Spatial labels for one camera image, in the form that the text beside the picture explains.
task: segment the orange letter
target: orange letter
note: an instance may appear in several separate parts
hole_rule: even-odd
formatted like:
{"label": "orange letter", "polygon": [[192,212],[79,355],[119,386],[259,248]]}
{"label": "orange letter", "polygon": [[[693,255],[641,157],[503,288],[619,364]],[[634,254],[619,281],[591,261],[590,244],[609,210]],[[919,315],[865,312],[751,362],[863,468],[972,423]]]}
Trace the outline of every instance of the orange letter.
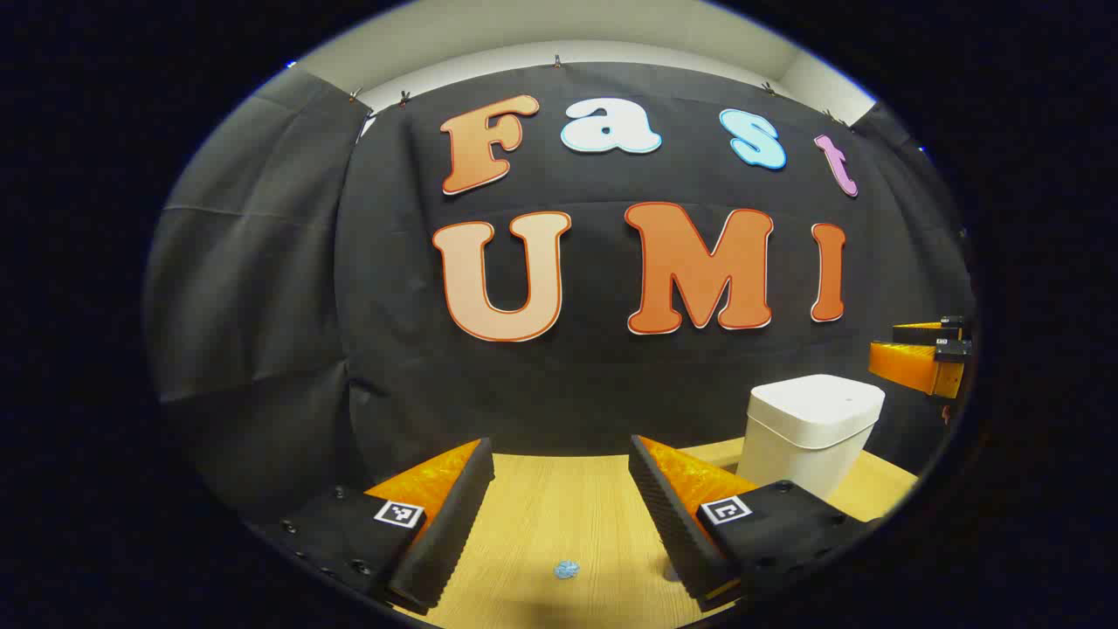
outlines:
{"label": "orange letter", "polygon": [[520,309],[498,309],[485,290],[485,242],[493,226],[470,221],[443,227],[432,240],[443,251],[446,306],[451,318],[467,334],[483,341],[521,342],[548,332],[562,306],[559,236],[570,228],[562,211],[533,211],[518,216],[509,230],[524,240],[528,301]]}
{"label": "orange letter", "polygon": [[523,136],[520,120],[502,115],[493,126],[489,120],[501,114],[532,115],[538,111],[540,103],[536,98],[521,95],[444,122],[439,131],[451,134],[451,175],[443,181],[443,193],[457,194],[508,174],[509,160],[493,159],[492,145],[500,143],[506,151],[515,150]]}
{"label": "orange letter", "polygon": [[842,320],[842,247],[846,234],[827,222],[812,225],[812,236],[819,244],[819,295],[812,305],[813,322]]}
{"label": "orange letter", "polygon": [[641,231],[644,255],[641,308],[628,321],[632,333],[662,335],[680,328],[683,317],[672,307],[673,283],[695,327],[710,323],[727,286],[730,295],[718,313],[723,328],[764,328],[773,320],[765,303],[765,257],[773,232],[767,215],[756,209],[731,211],[711,252],[688,212],[675,203],[634,204],[625,211],[625,221]]}

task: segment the blue object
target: blue object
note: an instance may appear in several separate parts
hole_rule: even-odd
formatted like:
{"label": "blue object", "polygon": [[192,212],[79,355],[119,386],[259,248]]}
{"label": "blue object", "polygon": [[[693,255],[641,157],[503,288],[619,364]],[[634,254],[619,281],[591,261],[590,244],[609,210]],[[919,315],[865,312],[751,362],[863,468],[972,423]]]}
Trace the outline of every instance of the blue object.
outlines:
{"label": "blue object", "polygon": [[776,127],[764,117],[740,109],[722,109],[718,120],[733,133],[730,147],[749,165],[780,170],[788,162],[784,146],[777,141]]}
{"label": "blue object", "polygon": [[556,576],[559,579],[570,579],[578,574],[578,564],[575,562],[559,562],[556,566]]}

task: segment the black fabric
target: black fabric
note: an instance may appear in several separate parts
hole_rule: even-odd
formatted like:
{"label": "black fabric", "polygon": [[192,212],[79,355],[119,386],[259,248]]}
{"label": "black fabric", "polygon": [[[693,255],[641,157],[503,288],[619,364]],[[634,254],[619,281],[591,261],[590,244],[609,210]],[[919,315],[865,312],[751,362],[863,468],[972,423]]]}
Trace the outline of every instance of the black fabric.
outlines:
{"label": "black fabric", "polygon": [[[446,197],[439,126],[519,94],[541,108],[521,117],[511,172]],[[643,155],[565,146],[566,107],[603,96],[643,106],[663,145]],[[731,107],[776,126],[784,169],[737,158],[718,121]],[[935,406],[866,371],[869,343],[893,325],[972,305],[954,225],[889,133],[851,132],[730,79],[638,64],[457,83],[380,112],[357,141],[366,113],[297,67],[282,73],[199,150],[159,223],[145,302],[158,391],[191,460],[238,509],[284,513],[324,483],[371,486],[480,436],[499,452],[555,456],[623,454],[632,433],[673,447],[731,439],[754,387],[811,373],[885,391],[866,448],[903,468],[919,471],[944,437]],[[845,153],[858,198],[814,145],[822,133]],[[648,200],[682,204],[708,247],[735,208],[773,217],[769,326],[627,331],[642,251],[623,213]],[[491,222],[489,296],[517,308],[523,248],[508,223],[541,209],[574,220],[558,322],[520,344],[465,334],[447,311],[433,232]],[[847,236],[845,314],[830,324],[809,317],[811,226],[821,221]]]}
{"label": "black fabric", "polygon": [[198,150],[154,235],[157,393],[207,485],[250,517],[325,485],[372,485],[332,294],[338,198],[367,112],[297,67],[281,73]]}
{"label": "black fabric", "polygon": [[874,103],[870,111],[851,125],[851,128],[890,149],[893,156],[903,162],[910,174],[919,181],[921,192],[932,199],[939,216],[946,219],[953,230],[957,231],[965,227],[961,208],[940,173],[941,169],[949,169],[950,163],[934,163],[929,149],[908,132],[888,105],[881,102]]}
{"label": "black fabric", "polygon": [[[447,197],[447,118],[519,94],[540,102],[520,117],[521,145],[501,180]],[[663,145],[648,154],[581,154],[559,132],[567,106],[590,97],[633,99]],[[788,154],[780,171],[749,166],[730,149],[718,114],[764,115]],[[816,135],[846,155],[856,199],[837,187]],[[337,295],[342,344],[357,378],[381,395],[356,427],[392,435],[399,465],[474,433],[499,437],[502,452],[606,455],[633,432],[673,447],[739,437],[751,388],[809,373],[870,382],[887,392],[868,448],[913,471],[944,431],[918,393],[866,371],[870,341],[899,323],[938,318],[970,305],[959,246],[920,177],[884,142],[851,132],[802,104],[689,70],[636,64],[567,64],[515,69],[449,85],[382,112],[358,143],[342,196]],[[717,325],[635,336],[626,321],[641,296],[641,242],[623,213],[638,201],[682,204],[714,244],[727,213],[773,217],[768,302],[773,323],[751,332]],[[568,212],[562,236],[563,304],[555,327],[521,344],[481,342],[447,312],[442,258],[432,245],[444,226],[485,220],[486,282],[495,307],[527,296],[521,241],[508,232],[521,213]],[[845,316],[808,316],[818,252],[811,226],[847,235]],[[676,308],[682,302],[676,294]]]}

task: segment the small blue bead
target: small blue bead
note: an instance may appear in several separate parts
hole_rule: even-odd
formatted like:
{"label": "small blue bead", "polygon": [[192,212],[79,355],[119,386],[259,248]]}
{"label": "small blue bead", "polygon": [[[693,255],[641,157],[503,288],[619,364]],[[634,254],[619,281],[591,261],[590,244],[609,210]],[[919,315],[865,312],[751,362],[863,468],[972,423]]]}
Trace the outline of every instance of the small blue bead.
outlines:
{"label": "small blue bead", "polygon": [[570,579],[578,574],[578,564],[575,562],[560,562],[556,566],[556,576],[559,579]]}

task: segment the pink letter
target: pink letter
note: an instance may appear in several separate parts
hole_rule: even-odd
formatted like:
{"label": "pink letter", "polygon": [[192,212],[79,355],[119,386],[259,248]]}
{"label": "pink letter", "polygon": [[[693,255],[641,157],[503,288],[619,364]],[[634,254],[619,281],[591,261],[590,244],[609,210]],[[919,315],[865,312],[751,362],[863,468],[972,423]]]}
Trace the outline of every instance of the pink letter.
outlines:
{"label": "pink letter", "polygon": [[835,147],[834,142],[831,137],[826,135],[819,135],[815,139],[815,145],[823,149],[823,154],[827,156],[827,163],[831,164],[831,172],[835,175],[835,181],[839,182],[839,187],[842,191],[846,192],[849,197],[858,196],[858,183],[855,183],[850,177],[846,175],[846,169],[843,166],[843,162],[846,161],[846,155],[842,154],[842,151]]}

